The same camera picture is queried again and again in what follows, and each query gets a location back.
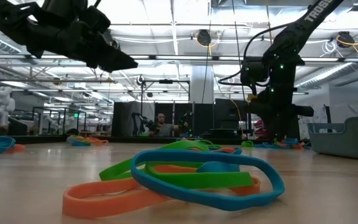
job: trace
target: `gray plastic bin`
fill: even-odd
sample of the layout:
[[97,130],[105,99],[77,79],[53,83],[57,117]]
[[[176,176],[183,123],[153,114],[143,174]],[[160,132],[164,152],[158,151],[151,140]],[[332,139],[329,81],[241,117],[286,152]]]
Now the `gray plastic bin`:
[[[358,159],[358,117],[346,119],[344,124],[308,124],[312,149],[333,156]],[[336,133],[320,133],[333,129]]]

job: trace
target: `white humanoid robot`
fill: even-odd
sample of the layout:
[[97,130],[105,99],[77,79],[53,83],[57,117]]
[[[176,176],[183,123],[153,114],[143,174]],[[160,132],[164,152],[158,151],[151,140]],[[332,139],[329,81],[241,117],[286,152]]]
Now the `white humanoid robot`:
[[11,98],[11,87],[0,87],[0,126],[9,125],[9,112],[15,110],[15,100]]

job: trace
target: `table surface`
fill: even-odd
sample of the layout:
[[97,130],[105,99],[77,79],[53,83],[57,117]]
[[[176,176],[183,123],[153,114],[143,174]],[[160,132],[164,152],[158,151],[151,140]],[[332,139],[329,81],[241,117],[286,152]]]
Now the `table surface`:
[[[225,212],[171,200],[99,220],[62,215],[63,192],[72,185],[98,181],[101,170],[156,144],[71,147],[65,143],[28,145],[23,154],[0,154],[0,223],[358,223],[358,160],[313,151],[248,149],[282,175],[287,191],[266,207]],[[271,186],[255,167],[242,167]]]

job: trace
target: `ceiling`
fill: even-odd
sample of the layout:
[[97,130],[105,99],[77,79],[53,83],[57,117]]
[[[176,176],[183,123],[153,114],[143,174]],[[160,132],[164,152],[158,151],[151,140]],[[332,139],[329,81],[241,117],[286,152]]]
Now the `ceiling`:
[[[28,0],[10,0],[14,4],[31,2]],[[312,0],[277,0],[268,1],[269,17],[267,16],[265,1],[234,1],[236,16],[233,14],[231,1],[222,0],[102,0],[98,9],[101,10],[111,21],[111,35],[119,41],[121,50],[129,55],[200,55],[207,56],[207,48],[200,46],[194,36],[200,29],[210,29],[214,46],[211,48],[212,56],[242,56],[249,39],[256,33],[268,28],[268,22],[275,27],[291,22],[302,16]],[[350,47],[342,49],[333,48],[327,41],[336,37],[339,31],[349,31],[356,42],[358,42],[358,11],[352,11],[354,3],[358,1],[347,1],[343,4],[313,32],[308,43],[300,52],[302,57],[356,57],[356,51]],[[251,45],[247,56],[261,56],[270,46],[270,35],[274,37],[281,30],[273,31],[265,35],[264,40],[257,39]],[[0,40],[20,50],[21,54],[27,54],[25,47],[17,45],[0,32]],[[67,67],[59,66],[59,63],[67,63]],[[69,80],[95,80],[111,78],[117,83],[86,83],[77,84],[88,90],[113,90],[113,92],[101,92],[100,96],[84,97],[79,92],[42,92],[47,96],[61,96],[72,98],[79,103],[102,103],[111,101],[139,100],[140,93],[125,93],[127,90],[140,90],[137,79],[142,75],[146,80],[189,80],[194,62],[176,61],[162,62],[161,60],[139,61],[139,68],[124,71],[116,71],[108,74],[100,69],[92,70],[83,63],[71,60],[42,60],[39,65],[20,60],[0,59],[0,78],[25,79],[33,76],[33,79],[69,79]],[[213,63],[213,72],[216,78],[222,78],[236,73],[239,69],[238,62]],[[313,71],[323,65],[307,64],[298,67],[296,79],[308,77]],[[239,82],[239,77],[230,82]],[[68,90],[67,83],[54,85],[53,83],[27,83],[27,87],[18,89],[64,89]],[[241,87],[218,86],[215,83],[215,97],[222,97],[219,91],[241,91]],[[148,91],[168,90],[167,93],[154,94],[152,98],[145,96],[144,100],[175,100],[177,102],[188,99],[188,86],[178,84],[153,84]],[[231,98],[242,98],[241,94],[230,94]],[[61,102],[56,98],[44,97],[45,101]]]

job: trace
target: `man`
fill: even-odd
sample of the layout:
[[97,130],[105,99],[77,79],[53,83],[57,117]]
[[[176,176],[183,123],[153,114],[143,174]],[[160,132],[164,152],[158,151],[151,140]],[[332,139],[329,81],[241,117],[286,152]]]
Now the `man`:
[[165,115],[163,113],[159,113],[157,116],[157,129],[159,131],[149,131],[149,136],[153,137],[171,137],[172,131],[179,131],[179,125],[172,125],[165,123]]

